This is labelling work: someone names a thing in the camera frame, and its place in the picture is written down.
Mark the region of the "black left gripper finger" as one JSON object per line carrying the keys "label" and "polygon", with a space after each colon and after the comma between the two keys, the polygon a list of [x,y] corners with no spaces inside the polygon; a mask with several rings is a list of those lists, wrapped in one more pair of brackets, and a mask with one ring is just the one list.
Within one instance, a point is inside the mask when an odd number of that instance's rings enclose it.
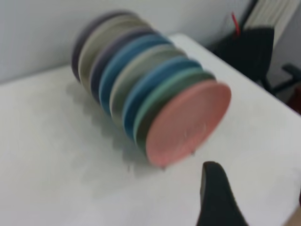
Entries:
{"label": "black left gripper finger", "polygon": [[198,226],[246,226],[223,167],[206,161],[202,167]]}

